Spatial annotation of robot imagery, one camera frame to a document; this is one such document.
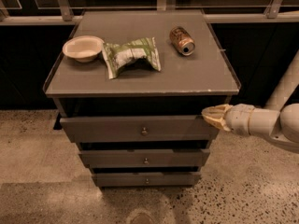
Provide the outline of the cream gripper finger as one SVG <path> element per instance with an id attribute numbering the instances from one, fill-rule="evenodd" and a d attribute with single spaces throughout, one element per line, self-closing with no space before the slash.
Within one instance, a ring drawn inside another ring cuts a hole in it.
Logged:
<path id="1" fill-rule="evenodd" d="M 224 127 L 224 105 L 216 105 L 202 110 L 203 119 L 212 126 L 222 129 Z"/>

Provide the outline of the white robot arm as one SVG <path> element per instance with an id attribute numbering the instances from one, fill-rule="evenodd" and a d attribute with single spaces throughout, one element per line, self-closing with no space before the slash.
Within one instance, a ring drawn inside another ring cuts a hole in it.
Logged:
<path id="1" fill-rule="evenodd" d="M 202 111 L 203 119 L 219 130 L 258 136 L 268 143 L 299 153 L 299 104 L 286 105 L 299 86 L 299 51 L 264 108 L 254 105 L 216 105 Z"/>

